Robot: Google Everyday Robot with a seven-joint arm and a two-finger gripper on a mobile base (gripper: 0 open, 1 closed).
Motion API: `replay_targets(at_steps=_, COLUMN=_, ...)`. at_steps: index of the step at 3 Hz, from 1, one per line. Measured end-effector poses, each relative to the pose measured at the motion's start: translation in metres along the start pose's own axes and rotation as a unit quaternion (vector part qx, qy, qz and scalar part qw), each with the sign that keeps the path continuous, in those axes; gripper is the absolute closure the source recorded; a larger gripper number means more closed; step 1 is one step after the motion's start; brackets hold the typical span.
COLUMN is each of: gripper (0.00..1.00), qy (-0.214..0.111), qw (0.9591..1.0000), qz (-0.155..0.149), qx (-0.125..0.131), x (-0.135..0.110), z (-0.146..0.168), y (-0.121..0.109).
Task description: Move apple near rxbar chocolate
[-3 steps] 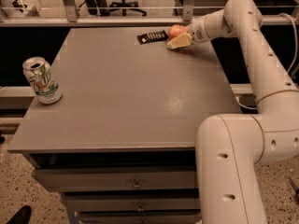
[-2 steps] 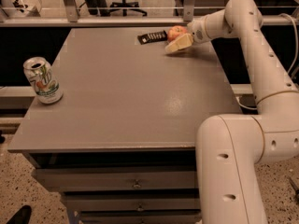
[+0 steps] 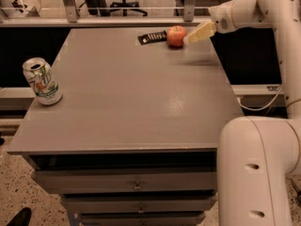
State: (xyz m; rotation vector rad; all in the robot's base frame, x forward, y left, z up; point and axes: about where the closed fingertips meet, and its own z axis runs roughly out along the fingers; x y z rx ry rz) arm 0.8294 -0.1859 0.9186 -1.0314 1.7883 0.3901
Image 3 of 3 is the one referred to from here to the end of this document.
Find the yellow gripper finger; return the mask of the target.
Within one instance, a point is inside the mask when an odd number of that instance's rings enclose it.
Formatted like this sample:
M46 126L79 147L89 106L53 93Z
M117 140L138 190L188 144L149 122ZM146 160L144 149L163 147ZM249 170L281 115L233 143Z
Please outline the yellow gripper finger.
M216 32L216 26L213 22L199 24L193 31L189 32L184 38L185 44L192 44L201 40L206 40Z

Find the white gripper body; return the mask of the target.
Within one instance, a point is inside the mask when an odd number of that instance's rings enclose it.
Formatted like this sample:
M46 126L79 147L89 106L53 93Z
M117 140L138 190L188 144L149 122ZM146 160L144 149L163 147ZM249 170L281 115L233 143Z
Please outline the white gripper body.
M233 1L210 7L209 13L218 33L226 34L235 30L232 20Z

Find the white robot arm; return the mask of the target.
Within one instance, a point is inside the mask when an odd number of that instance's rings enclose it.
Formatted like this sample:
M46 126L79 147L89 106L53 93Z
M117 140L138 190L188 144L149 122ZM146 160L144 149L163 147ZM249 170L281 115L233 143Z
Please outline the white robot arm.
M217 148L219 226L293 226L286 177L300 171L300 0L231 0L209 9L184 42L216 33L269 28L275 38L286 118L251 115L228 122Z

